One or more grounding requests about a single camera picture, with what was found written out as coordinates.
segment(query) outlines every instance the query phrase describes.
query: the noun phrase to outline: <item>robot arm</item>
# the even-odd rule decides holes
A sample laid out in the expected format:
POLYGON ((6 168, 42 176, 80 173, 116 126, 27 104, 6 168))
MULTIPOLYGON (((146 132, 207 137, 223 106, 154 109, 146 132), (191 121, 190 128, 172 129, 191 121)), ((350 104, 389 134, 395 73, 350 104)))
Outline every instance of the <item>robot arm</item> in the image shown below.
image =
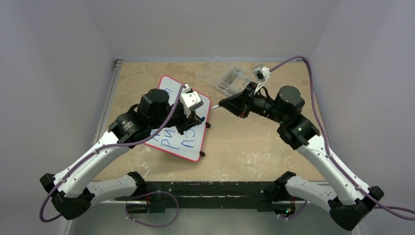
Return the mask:
POLYGON ((277 132, 282 140, 311 162, 334 190, 330 191, 292 172, 286 172, 275 181, 274 200, 277 201, 283 195, 289 194, 315 203, 329 211, 338 225, 351 231, 373 209, 375 203, 353 186, 334 165, 333 160, 358 183, 359 187, 376 200, 383 197, 383 191, 376 186, 370 187, 359 179, 332 150, 329 151, 332 154, 327 156, 320 132, 301 114, 305 102, 297 88, 284 86, 276 98, 272 99, 266 88, 262 87, 266 95, 258 92, 261 89, 257 89, 258 86, 263 86, 263 83, 260 83, 261 81, 258 84, 251 82, 240 93, 222 99, 219 106, 240 118, 246 118, 250 112, 254 112, 279 123, 277 132))
MULTIPOLYGON (((48 193, 60 183, 51 197, 54 207, 65 219, 75 219, 90 206, 102 201, 146 193, 146 183, 137 172, 130 172, 114 180, 92 182, 98 173, 134 146, 97 150, 104 145, 134 143, 149 137, 151 130, 158 129, 167 119, 173 107, 168 100, 166 91, 150 90, 143 95, 140 104, 133 105, 126 113, 119 115, 108 131, 76 162, 55 175, 42 176, 40 181, 48 193), (63 179, 81 161, 82 164, 63 179)), ((175 126, 183 134, 191 127, 201 124, 203 120, 196 115, 195 110, 202 105, 199 94, 185 85, 180 94, 180 102, 166 127, 175 126)))

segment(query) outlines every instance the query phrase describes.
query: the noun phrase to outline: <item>red border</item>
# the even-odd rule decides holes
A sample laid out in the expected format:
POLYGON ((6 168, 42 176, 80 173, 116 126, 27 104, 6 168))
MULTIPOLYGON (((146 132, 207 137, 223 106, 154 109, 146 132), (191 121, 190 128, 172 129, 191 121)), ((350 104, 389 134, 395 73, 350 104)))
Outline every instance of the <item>red border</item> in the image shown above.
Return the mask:
MULTIPOLYGON (((174 79, 174 78, 170 77, 169 75, 163 75, 163 76, 161 76, 161 78, 160 78, 160 82, 159 82, 159 85, 157 86, 157 88, 159 88, 159 87, 160 87, 161 80, 163 79, 163 77, 168 77, 168 78, 170 78, 170 79, 172 79, 172 80, 174 80, 174 81, 176 81, 176 82, 178 82, 178 83, 180 83, 180 84, 183 84, 182 82, 180 82, 180 81, 178 81, 178 80, 176 80, 176 79, 174 79)), ((204 96, 206 96, 206 97, 209 99, 209 108, 207 109, 207 116, 206 116, 206 121, 208 121, 209 112, 210 112, 210 105, 212 104, 212 100, 210 99, 210 97, 209 97, 209 96, 207 96, 207 95, 205 95, 205 94, 203 94, 203 93, 201 93, 201 92, 198 92, 198 93, 199 93, 199 94, 202 94, 202 95, 204 95, 204 96)), ((205 132, 206 132, 206 125, 205 125, 205 129, 203 130, 203 138, 202 138, 202 143, 200 144, 200 149, 202 149, 203 142, 204 142, 204 140, 205 140, 205 132)), ((186 160, 191 161, 191 162, 194 162, 194 163, 196 163, 196 162, 198 162, 198 161, 200 160, 200 154, 199 154, 199 158, 198 158, 197 160, 192 160, 192 159, 189 159, 189 158, 185 158, 185 157, 183 157, 183 156, 180 156, 180 155, 178 155, 178 154, 175 154, 175 153, 173 153, 173 152, 169 152, 169 151, 167 151, 167 150, 165 150, 165 149, 161 149, 161 148, 158 148, 158 147, 155 147, 155 146, 149 145, 149 144, 147 144, 147 143, 144 143, 144 144, 145 144, 145 145, 147 145, 147 146, 149 146, 149 147, 151 147, 151 148, 155 148, 155 149, 161 150, 161 151, 163 151, 163 152, 170 153, 170 154, 172 154, 172 155, 174 155, 174 156, 177 156, 177 157, 179 157, 179 158, 186 159, 186 160)))

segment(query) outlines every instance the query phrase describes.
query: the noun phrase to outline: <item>gray floor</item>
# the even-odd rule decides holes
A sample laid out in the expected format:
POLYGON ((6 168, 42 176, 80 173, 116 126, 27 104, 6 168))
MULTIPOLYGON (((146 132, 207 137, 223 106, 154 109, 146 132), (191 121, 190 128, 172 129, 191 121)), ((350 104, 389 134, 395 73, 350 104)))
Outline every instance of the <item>gray floor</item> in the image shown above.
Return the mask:
MULTIPOLYGON (((307 234, 349 235, 338 227, 328 213, 314 205, 297 218, 284 222, 273 212, 256 210, 181 209, 175 223, 167 228, 152 229, 125 219, 124 205, 97 205, 74 220, 71 235, 268 235, 307 234)), ((161 224, 174 215, 174 209, 165 214, 144 214, 141 220, 161 224)))

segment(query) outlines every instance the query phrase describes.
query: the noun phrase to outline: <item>metal frame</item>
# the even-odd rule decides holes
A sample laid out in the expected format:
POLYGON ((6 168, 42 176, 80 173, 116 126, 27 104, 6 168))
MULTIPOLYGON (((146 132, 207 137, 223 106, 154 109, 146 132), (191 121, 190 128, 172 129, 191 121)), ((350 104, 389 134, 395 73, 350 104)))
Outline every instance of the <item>metal frame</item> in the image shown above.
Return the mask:
MULTIPOLYGON (((95 134, 95 138, 93 140, 94 144, 98 141, 98 139, 103 135, 103 133, 107 129, 106 123, 108 121, 109 113, 110 113, 110 110, 111 110, 111 104, 112 104, 112 101, 114 99, 114 94, 115 94, 116 86, 118 84, 118 80, 119 80, 119 76, 120 76, 120 73, 121 73, 121 68, 122 68, 122 63, 123 62, 124 62, 124 60, 122 60, 122 59, 118 59, 118 60, 115 61, 114 73, 113 73, 113 76, 112 76, 112 80, 111 80, 111 84, 110 84, 108 94, 107 94, 106 99, 105 99, 104 110, 103 110, 102 116, 99 120, 97 131, 96 131, 96 134, 95 134)), ((171 191, 170 187, 169 187, 169 189, 167 189, 168 185, 173 185, 173 184, 188 184, 189 185, 189 184, 199 184, 200 182, 147 182, 147 183, 150 185, 150 187, 155 187, 154 189, 156 189, 156 190, 163 189, 163 190, 169 191, 169 189, 170 189, 170 191, 171 191)), ((239 183, 248 184, 248 185, 249 184, 256 185, 258 187, 258 191, 257 191, 258 195, 257 196, 259 196, 259 197, 263 193, 263 190, 260 189, 261 185, 266 187, 266 186, 269 186, 270 184, 273 184, 273 182, 203 182, 203 183, 217 183, 217 184, 223 184, 223 185, 227 185, 227 186, 233 184, 233 186, 235 186, 235 187, 238 186, 239 183)), ((330 185, 326 181, 312 182, 312 183, 316 183, 316 184, 318 184, 320 186, 323 186, 323 187, 330 187, 330 185)), ((186 208, 186 203, 190 203, 188 205, 191 205, 192 203, 194 203, 195 198, 199 198, 201 200, 201 202, 209 201, 209 198, 217 198, 217 195, 216 196, 215 195, 201 195, 200 196, 200 195, 192 195, 192 192, 182 192, 182 194, 183 195, 176 195, 176 196, 179 200, 179 203, 180 203, 180 201, 182 203, 185 202, 185 204, 184 204, 185 208, 186 208)), ((234 200, 235 198, 238 198, 237 196, 238 195, 231 195, 231 196, 228 197, 228 200, 229 199, 234 200)), ((153 200, 151 200, 152 203, 157 203, 157 201, 158 201, 157 197, 160 197, 159 202, 162 202, 160 200, 161 195, 160 196, 155 195, 153 200)), ((239 199, 240 202, 238 202, 238 203, 243 204, 244 203, 243 201, 246 200, 246 196, 241 195, 240 198, 241 198, 241 199, 239 199)), ((126 203, 129 204, 129 205, 139 205, 139 206, 144 206, 144 205, 147 204, 145 201, 108 200, 108 201, 101 202, 101 204, 126 204, 126 203)), ((289 204, 289 203, 290 203, 290 201, 284 200, 284 201, 272 202, 272 205, 278 205, 278 204, 281 205, 281 204, 289 204)), ((304 201, 297 200, 296 203, 297 204, 302 204, 302 203, 304 203, 304 201)), ((253 205, 248 205, 248 206, 244 205, 244 206, 240 206, 240 207, 241 208, 243 208, 243 207, 253 207, 253 205)), ((264 209, 265 207, 263 207, 263 205, 261 205, 261 203, 258 203, 258 205, 255 205, 255 208, 257 208, 258 211, 264 211, 262 209, 264 209)), ((72 225, 72 220, 67 221, 67 223, 63 225, 63 234, 64 235, 70 235, 71 225, 72 225)), ((351 234, 361 235, 362 231, 361 231, 360 225, 356 226, 356 228, 353 231, 351 231, 351 234)))

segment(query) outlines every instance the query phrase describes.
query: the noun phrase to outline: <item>wooden table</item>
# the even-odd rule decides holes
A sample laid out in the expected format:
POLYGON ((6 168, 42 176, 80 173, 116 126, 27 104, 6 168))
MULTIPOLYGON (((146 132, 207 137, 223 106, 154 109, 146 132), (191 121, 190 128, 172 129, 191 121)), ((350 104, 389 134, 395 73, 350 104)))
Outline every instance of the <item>wooden table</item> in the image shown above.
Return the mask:
MULTIPOLYGON (((252 69, 258 63, 239 63, 252 69)), ((276 63, 265 63, 272 67, 276 63)), ((169 75, 210 96, 212 106, 224 98, 212 86, 197 80, 207 63, 124 62, 112 101, 107 126, 141 96, 156 88, 163 75, 169 75)), ((284 85, 297 87, 306 105, 303 114, 317 125, 310 102, 310 84, 304 63, 289 63, 272 73, 266 87, 275 97, 284 85)), ((168 153, 139 145, 112 162, 96 180, 118 178, 130 171, 139 172, 147 181, 273 181, 292 171, 309 181, 321 181, 321 174, 278 136, 278 124, 251 113, 238 118, 224 109, 212 110, 203 145, 206 156, 193 163, 168 153)))

